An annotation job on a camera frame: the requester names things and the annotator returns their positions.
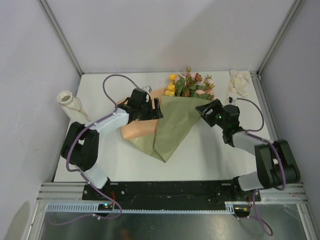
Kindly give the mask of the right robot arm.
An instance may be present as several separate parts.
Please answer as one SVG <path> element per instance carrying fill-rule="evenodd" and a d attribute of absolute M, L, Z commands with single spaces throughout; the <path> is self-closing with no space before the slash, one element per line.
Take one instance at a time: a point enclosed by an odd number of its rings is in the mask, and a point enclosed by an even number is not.
<path fill-rule="evenodd" d="M 240 109 L 234 104 L 222 105 L 219 99 L 195 110 L 210 126 L 222 129 L 223 142 L 255 157 L 256 171 L 233 178 L 231 196 L 242 201 L 249 191 L 276 188 L 298 183 L 301 173 L 289 143 L 284 139 L 271 141 L 250 133 L 240 125 Z"/>

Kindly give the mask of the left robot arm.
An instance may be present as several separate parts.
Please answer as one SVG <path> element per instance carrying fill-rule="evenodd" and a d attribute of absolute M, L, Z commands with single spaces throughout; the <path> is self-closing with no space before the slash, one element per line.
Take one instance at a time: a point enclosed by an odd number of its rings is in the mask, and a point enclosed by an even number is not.
<path fill-rule="evenodd" d="M 79 172 L 94 187 L 93 194 L 100 200 L 110 196 L 111 188 L 106 184 L 107 175 L 99 166 L 99 142 L 102 137 L 133 121 L 161 119 L 160 101 L 157 97 L 152 98 L 151 92 L 150 86 L 135 88 L 131 96 L 117 104 L 107 116 L 87 124 L 75 121 L 68 129 L 60 155 L 66 160 L 67 170 Z"/>

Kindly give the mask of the cream printed ribbon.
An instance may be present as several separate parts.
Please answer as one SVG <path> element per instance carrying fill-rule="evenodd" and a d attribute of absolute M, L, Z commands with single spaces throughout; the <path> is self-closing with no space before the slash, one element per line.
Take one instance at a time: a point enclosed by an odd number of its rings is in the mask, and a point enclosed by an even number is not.
<path fill-rule="evenodd" d="M 225 93 L 225 103 L 229 102 L 229 97 L 232 94 L 236 94 L 241 98 L 247 99 L 249 94 L 247 93 L 247 87 L 250 85 L 249 75 L 243 71 L 235 71 L 234 69 L 229 71 L 229 83 Z"/>

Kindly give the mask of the green and peach wrapping paper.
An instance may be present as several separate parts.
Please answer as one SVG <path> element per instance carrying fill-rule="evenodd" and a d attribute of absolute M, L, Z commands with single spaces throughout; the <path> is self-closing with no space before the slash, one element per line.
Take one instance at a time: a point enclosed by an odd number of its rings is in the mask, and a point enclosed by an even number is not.
<path fill-rule="evenodd" d="M 133 121 L 121 128 L 122 137 L 141 152 L 166 163 L 201 116 L 197 106 L 214 98 L 166 96 L 165 89 L 151 93 L 158 98 L 163 118 Z"/>

